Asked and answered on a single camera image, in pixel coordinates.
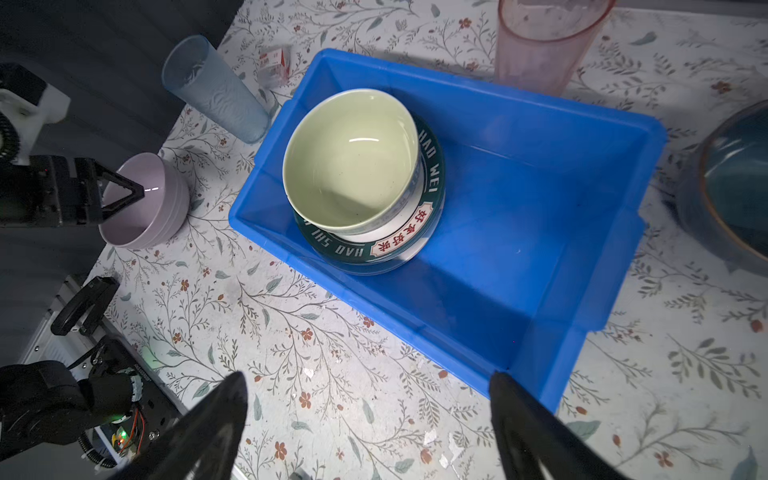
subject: cable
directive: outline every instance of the cable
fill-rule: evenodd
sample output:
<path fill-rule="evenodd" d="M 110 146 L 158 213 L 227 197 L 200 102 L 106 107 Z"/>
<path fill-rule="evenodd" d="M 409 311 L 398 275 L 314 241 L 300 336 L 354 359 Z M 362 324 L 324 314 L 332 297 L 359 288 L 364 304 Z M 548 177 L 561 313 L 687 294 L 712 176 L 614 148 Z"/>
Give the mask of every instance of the cable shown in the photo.
<path fill-rule="evenodd" d="M 88 357 L 91 357 L 91 359 L 93 359 L 93 355 L 104 344 L 104 339 L 105 338 L 106 338 L 105 336 L 101 337 L 101 339 L 98 342 L 96 342 L 96 345 L 94 345 L 86 353 L 83 353 L 83 355 L 79 359 L 75 360 L 70 366 L 67 367 L 67 370 L 72 370 L 74 367 L 80 365 L 80 362 L 82 362 L 83 360 L 87 359 Z"/>
<path fill-rule="evenodd" d="M 139 415 L 141 415 L 141 438 L 139 439 L 139 446 L 136 449 L 136 455 L 138 455 L 139 452 L 141 452 L 141 443 L 144 441 L 144 430 L 147 427 L 147 423 L 144 421 L 144 414 L 141 413 L 141 410 L 136 409 L 136 411 L 139 412 Z"/>
<path fill-rule="evenodd" d="M 125 441 L 123 444 L 123 448 L 120 449 L 118 454 L 122 455 L 123 450 L 125 450 L 126 447 L 128 447 L 131 444 L 131 440 L 134 437 L 134 432 L 136 432 L 136 421 L 138 420 L 138 409 L 134 410 L 134 426 L 131 427 L 131 436 L 128 437 L 128 440 Z"/>
<path fill-rule="evenodd" d="M 94 446 L 91 444 L 91 440 L 88 439 L 88 435 L 85 435 L 85 432 L 82 432 L 78 437 L 78 443 L 80 444 L 80 448 L 83 449 L 83 456 L 96 465 L 100 465 L 104 468 L 114 468 L 118 465 L 113 458 L 105 457 L 101 453 L 96 452 Z"/>

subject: red flower pattern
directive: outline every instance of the red flower pattern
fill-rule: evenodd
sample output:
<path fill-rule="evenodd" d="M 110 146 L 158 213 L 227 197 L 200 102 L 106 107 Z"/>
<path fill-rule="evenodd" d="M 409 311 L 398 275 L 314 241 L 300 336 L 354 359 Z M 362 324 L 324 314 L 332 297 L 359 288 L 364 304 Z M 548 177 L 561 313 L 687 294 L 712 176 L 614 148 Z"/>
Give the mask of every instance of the red flower pattern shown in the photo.
<path fill-rule="evenodd" d="M 279 458 L 280 460 L 285 460 L 286 455 L 288 455 L 288 451 L 286 450 L 286 444 L 282 442 L 275 442 L 275 458 Z"/>
<path fill-rule="evenodd" d="M 299 397 L 299 403 L 301 403 L 301 408 L 303 409 L 310 409 L 312 407 L 312 402 L 310 402 L 311 395 L 307 392 L 301 392 L 301 396 Z"/>

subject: floral tablecloth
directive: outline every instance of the floral tablecloth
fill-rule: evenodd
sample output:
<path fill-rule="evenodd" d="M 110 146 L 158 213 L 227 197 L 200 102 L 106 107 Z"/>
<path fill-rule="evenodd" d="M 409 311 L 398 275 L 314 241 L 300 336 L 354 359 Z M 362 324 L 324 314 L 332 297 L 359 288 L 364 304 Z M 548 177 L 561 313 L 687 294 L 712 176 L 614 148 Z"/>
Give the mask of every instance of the floral tablecloth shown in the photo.
<path fill-rule="evenodd" d="M 488 78 L 495 9 L 248 0 L 219 52 L 275 114 L 321 48 Z M 290 83 L 271 91 L 254 74 L 270 45 L 293 48 Z M 645 236 L 558 411 L 630 477 L 768 478 L 768 280 L 731 271 L 666 206 L 697 142 L 768 96 L 767 75 L 766 21 L 618 8 L 566 92 L 653 115 L 669 134 Z M 121 281 L 112 321 L 189 406 L 247 373 L 237 464 L 251 478 L 503 478 L 483 395 L 230 228 L 257 149 L 185 108 L 160 155 L 189 182 L 188 222 L 166 245 L 104 250 L 92 274 Z"/>

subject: pink plastic cup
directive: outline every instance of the pink plastic cup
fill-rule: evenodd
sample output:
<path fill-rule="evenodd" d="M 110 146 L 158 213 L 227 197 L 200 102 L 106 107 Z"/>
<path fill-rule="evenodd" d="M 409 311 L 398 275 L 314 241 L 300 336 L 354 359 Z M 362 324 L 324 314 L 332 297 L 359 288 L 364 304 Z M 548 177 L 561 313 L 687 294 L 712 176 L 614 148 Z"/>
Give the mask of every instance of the pink plastic cup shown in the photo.
<path fill-rule="evenodd" d="M 559 97 L 616 0 L 499 0 L 496 82 Z"/>

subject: blue plastic tray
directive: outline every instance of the blue plastic tray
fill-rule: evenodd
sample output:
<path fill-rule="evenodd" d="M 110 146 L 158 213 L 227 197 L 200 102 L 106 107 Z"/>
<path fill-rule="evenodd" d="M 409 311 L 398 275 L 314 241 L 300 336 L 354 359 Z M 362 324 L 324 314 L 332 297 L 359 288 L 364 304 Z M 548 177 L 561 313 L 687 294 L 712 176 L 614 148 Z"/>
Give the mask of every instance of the blue plastic tray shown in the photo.
<path fill-rule="evenodd" d="M 445 152 L 437 231 L 377 276 L 325 263 L 283 191 L 293 130 L 350 88 L 397 97 Z M 506 371 L 553 412 L 587 332 L 605 326 L 666 138 L 643 115 L 324 50 L 265 137 L 230 224 L 478 392 Z"/>

